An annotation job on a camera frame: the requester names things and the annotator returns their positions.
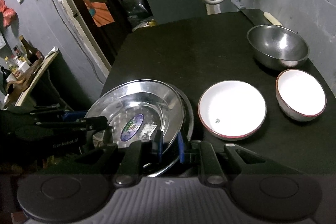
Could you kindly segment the steel plate with sticker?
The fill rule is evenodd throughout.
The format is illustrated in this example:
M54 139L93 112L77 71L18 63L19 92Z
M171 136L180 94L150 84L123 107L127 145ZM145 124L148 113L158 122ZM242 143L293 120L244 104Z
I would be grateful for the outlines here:
M181 96L169 84L151 79L121 84L101 96L85 118L105 117L108 128L101 140L129 147L134 141L163 134L163 149L171 147L185 117Z

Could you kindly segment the white ceramic bowl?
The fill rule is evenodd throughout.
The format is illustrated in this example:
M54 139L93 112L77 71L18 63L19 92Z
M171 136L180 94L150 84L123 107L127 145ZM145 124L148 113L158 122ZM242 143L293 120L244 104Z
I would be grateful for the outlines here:
M215 137L237 141L250 137L267 114L262 94L243 81L228 80L209 87L198 102L199 118Z
M281 72L275 88L281 110L292 120L312 121L326 108L327 98L322 85L305 71L288 69Z

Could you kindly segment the deep steel bowl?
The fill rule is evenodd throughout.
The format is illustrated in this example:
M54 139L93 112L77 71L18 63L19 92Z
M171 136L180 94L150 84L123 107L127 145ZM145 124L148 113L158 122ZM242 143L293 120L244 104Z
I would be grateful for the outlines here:
M247 40L256 60L278 71L300 67L310 53L301 36L282 26L254 26L247 32Z

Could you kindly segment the wooden side counter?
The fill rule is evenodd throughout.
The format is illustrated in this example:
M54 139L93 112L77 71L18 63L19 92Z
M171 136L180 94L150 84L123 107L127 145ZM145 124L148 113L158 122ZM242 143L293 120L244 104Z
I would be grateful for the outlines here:
M11 104L23 106L30 98L30 93L38 80L58 54L58 47L53 47L43 60L35 61L16 81L9 81L6 85L7 95L3 102L3 108L9 107Z

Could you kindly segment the wooden cutting board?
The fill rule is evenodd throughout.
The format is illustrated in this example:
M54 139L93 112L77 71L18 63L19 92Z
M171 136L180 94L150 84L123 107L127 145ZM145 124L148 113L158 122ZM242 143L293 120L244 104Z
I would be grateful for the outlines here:
M5 91L7 91L10 100L17 100L19 96L28 89L36 72L41 67L42 62L43 60L35 61L33 65L30 66L29 70L19 76L17 80L9 81L6 84Z

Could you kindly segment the white soap bottle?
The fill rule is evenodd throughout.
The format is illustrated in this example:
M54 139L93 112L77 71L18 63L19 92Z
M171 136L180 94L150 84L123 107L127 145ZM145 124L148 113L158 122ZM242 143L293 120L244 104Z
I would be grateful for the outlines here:
M18 70L21 72L21 74L29 70L30 66L26 61L21 60L18 56L16 57L16 61L18 65Z

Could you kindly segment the yellow oil bottle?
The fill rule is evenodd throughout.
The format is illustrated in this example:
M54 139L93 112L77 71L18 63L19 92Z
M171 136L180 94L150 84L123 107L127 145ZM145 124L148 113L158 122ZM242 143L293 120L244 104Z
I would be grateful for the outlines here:
M5 57L5 62L7 63L11 73L18 79L21 74L20 71L18 70L17 64L8 56Z

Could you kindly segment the dark glass bottle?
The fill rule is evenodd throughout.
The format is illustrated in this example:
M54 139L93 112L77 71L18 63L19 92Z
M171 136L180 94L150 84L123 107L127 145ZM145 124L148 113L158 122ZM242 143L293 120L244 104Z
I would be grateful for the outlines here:
M27 58L28 58L28 60L31 64L33 64L37 60L42 60L43 59L43 56L42 56L41 52L37 48L35 48L31 44L29 44L27 42L27 40L24 38L23 35L19 36L19 40L23 44L23 46L26 50Z

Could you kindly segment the red plastic bag on wall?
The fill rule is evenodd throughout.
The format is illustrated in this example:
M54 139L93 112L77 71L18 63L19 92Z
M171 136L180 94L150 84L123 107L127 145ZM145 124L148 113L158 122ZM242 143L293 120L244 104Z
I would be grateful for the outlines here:
M3 16L3 27L8 28L17 17L14 9L7 7L5 0L0 0L0 11Z

